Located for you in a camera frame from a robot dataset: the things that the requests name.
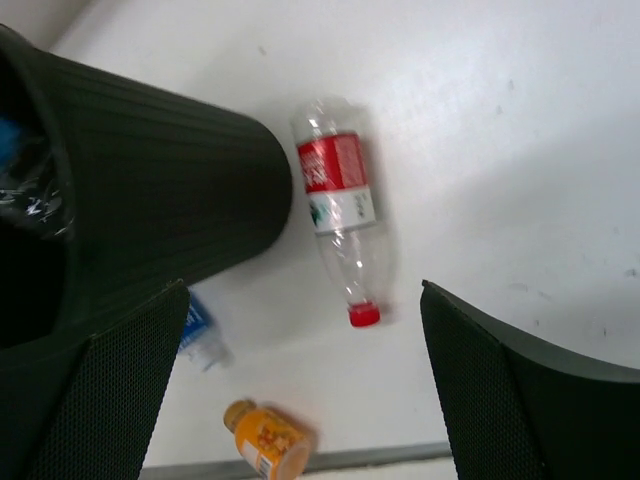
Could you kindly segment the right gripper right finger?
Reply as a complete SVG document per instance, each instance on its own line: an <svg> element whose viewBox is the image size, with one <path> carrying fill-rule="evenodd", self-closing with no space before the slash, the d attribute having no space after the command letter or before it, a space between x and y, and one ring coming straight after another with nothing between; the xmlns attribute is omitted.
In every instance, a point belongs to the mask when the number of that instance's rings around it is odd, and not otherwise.
<svg viewBox="0 0 640 480"><path fill-rule="evenodd" d="M638 478L638 370L547 342L429 281L420 312L459 478Z"/></svg>

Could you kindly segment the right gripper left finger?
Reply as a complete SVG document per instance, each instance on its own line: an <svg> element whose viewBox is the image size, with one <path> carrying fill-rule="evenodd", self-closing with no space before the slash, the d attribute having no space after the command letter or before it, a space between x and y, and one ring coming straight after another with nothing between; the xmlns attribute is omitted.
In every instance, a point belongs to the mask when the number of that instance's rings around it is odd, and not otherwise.
<svg viewBox="0 0 640 480"><path fill-rule="evenodd" d="M189 304L177 281L120 317L2 350L2 478L138 478Z"/></svg>

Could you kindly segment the clear bottle light blue label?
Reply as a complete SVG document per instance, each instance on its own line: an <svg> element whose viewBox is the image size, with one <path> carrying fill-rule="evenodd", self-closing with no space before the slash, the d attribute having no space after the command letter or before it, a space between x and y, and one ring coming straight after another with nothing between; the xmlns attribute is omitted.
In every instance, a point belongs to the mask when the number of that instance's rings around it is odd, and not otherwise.
<svg viewBox="0 0 640 480"><path fill-rule="evenodd" d="M73 220L48 138L6 115L1 117L1 219L55 241L70 235Z"/></svg>

